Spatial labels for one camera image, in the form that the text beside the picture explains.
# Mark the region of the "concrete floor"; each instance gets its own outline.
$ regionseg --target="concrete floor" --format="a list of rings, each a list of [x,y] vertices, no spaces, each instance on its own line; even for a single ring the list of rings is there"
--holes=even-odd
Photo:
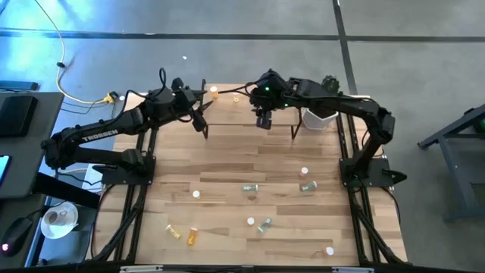
[[[331,0],[43,0],[61,30],[184,34],[336,35]],[[480,0],[340,0],[347,35],[484,36]],[[51,30],[30,0],[10,1],[0,27]],[[110,91],[158,88],[158,68],[168,79],[182,77],[199,87],[245,83],[272,67],[283,77],[347,79],[339,41],[66,39],[66,90],[82,99]],[[0,38],[1,79],[34,80],[41,91],[56,91],[58,39]],[[485,270],[485,222],[444,223],[456,208],[451,178],[439,148],[420,151],[416,143],[483,104],[483,43],[350,42],[358,94],[368,94],[396,116],[394,140],[386,153],[391,166],[408,175],[396,186],[402,236],[416,265]],[[76,110],[67,105],[65,108]],[[109,118],[111,106],[87,115],[62,112],[55,130]],[[92,146],[110,149],[113,140]]]

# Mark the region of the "white bottle cap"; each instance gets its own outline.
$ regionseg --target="white bottle cap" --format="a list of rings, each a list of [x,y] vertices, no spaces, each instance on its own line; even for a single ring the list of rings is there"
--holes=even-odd
[[[194,196],[195,199],[199,199],[200,198],[200,192],[198,190],[194,190],[194,192],[192,193],[192,196]]]
[[[330,246],[329,246],[329,247],[327,247],[327,248],[325,249],[325,251],[327,251],[327,254],[328,254],[328,255],[333,255],[333,247],[330,247]]]
[[[254,225],[255,224],[255,219],[253,217],[248,218],[248,225]]]

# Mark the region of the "wooden table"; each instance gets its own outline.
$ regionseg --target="wooden table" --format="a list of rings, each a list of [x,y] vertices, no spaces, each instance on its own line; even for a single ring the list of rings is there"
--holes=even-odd
[[[137,97],[130,96],[127,109],[138,103]],[[357,118],[355,122],[361,138],[365,124]],[[136,262],[357,265],[349,199],[340,185],[336,131],[335,122],[323,132],[302,128],[292,141],[284,127],[262,130],[227,125],[212,128],[211,137],[205,140],[191,124],[163,126],[156,142],[157,167],[145,203]],[[114,150],[133,148],[135,143],[136,136],[119,135]],[[302,179],[299,170],[304,166],[309,173]],[[299,185],[312,180],[318,182],[317,190],[301,193]],[[259,191],[243,192],[246,184],[258,184]],[[120,224],[126,189],[114,187],[102,204],[95,229],[96,253]],[[192,197],[194,190],[201,192],[200,199]],[[369,188],[369,197],[376,229],[395,254],[406,260],[393,200],[378,188]],[[255,219],[254,226],[246,224],[248,217]],[[260,234],[257,226],[267,217],[273,224]],[[165,230],[168,224],[182,234],[179,240]],[[187,245],[191,227],[199,229],[194,246]],[[367,232],[362,236],[371,259]],[[327,246],[334,248],[333,256],[316,253]]]
[[[212,105],[204,111],[204,119],[207,125],[241,125],[256,126],[256,114],[252,111],[253,107],[249,103],[247,96],[238,93],[220,94],[217,99],[212,99],[210,88],[216,87],[217,91],[235,89],[242,84],[220,84],[206,83],[204,90],[208,91],[202,100],[204,103],[213,101]],[[255,86],[249,86],[250,92]],[[294,139],[302,124],[301,112],[296,108],[287,108],[274,111],[272,114],[272,126],[290,127],[292,138]],[[205,138],[208,137],[208,126],[204,132]]]

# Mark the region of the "table leg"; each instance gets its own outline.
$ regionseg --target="table leg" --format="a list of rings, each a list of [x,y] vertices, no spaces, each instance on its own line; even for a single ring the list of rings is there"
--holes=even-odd
[[[38,173],[32,191],[63,199],[91,209],[98,209],[99,195],[83,190],[46,174]]]
[[[294,140],[296,137],[296,134],[298,133],[298,130],[300,129],[300,126],[302,125],[302,110],[299,108],[298,109],[298,125],[296,125],[296,130],[293,129],[293,125],[291,126],[291,139]]]
[[[204,130],[202,130],[202,133],[204,134],[204,138],[208,139],[209,138],[209,126],[206,125]]]

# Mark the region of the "computer mouse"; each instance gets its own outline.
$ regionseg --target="computer mouse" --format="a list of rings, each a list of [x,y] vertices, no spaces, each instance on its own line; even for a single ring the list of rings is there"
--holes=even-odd
[[[32,220],[22,217],[15,220],[7,228],[1,242],[3,256],[13,256],[22,249],[30,227],[32,227]]]

